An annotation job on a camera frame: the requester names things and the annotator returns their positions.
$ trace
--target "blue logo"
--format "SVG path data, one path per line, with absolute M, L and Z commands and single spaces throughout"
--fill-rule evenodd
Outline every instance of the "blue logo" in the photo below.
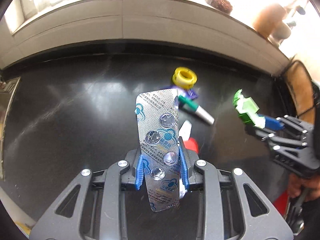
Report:
M 160 143 L 165 148 L 169 149 L 170 147 L 178 144 L 175 130 L 159 128 L 157 132 L 160 133 L 161 135 Z
M 150 207 L 151 207 L 151 210 L 152 211 L 156 211 L 156 207 L 155 207 L 155 204 L 153 204 L 152 202 L 150 202 Z
M 161 189 L 165 189 L 168 191 L 174 191 L 178 188 L 177 179 L 171 179 L 171 180 L 164 180 L 162 181 L 162 187 Z
M 146 119 L 146 115 L 143 112 L 143 105 L 140 103 L 136 104 L 136 114 L 139 121 L 144 121 Z
M 143 173 L 150 174 L 151 169 L 149 168 L 149 162 L 146 159 L 142 159 Z

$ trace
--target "metal screw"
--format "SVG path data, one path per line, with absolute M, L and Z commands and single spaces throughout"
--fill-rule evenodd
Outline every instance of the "metal screw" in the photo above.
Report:
M 200 167 L 205 166 L 207 163 L 204 160 L 197 160 L 197 165 Z
M 235 168 L 233 169 L 233 173 L 240 176 L 243 174 L 243 170 L 241 170 L 240 168 Z
M 128 162 L 127 161 L 119 161 L 118 162 L 118 166 L 119 167 L 125 167 L 125 166 L 127 166 L 128 165 Z
M 84 169 L 81 171 L 82 176 L 89 176 L 91 174 L 91 171 L 89 169 Z

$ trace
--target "blister pack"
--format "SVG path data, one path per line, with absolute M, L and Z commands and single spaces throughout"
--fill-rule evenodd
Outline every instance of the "blister pack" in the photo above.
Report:
M 165 89 L 137 96 L 136 113 L 143 171 L 151 209 L 168 209 L 179 202 L 178 90 Z

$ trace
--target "green marker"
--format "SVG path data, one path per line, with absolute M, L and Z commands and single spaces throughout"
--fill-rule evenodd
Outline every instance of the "green marker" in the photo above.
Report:
M 179 102 L 183 104 L 187 104 L 191 108 L 193 112 L 203 120 L 205 120 L 208 124 L 212 125 L 214 122 L 214 118 L 201 106 L 199 106 L 196 102 L 192 101 L 191 99 L 185 98 L 184 96 L 179 96 Z
M 252 98 L 245 98 L 242 95 L 242 89 L 239 89 L 233 97 L 233 105 L 238 111 L 238 116 L 244 124 L 251 124 L 259 128 L 265 128 L 266 119 L 264 116 L 258 116 L 259 107 Z

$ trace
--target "yellow tape roll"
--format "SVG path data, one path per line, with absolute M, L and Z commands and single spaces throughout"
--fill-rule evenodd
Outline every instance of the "yellow tape roll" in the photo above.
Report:
M 184 89 L 190 89 L 197 82 L 197 75 L 191 69 L 178 67 L 174 71 L 172 81 L 176 86 Z

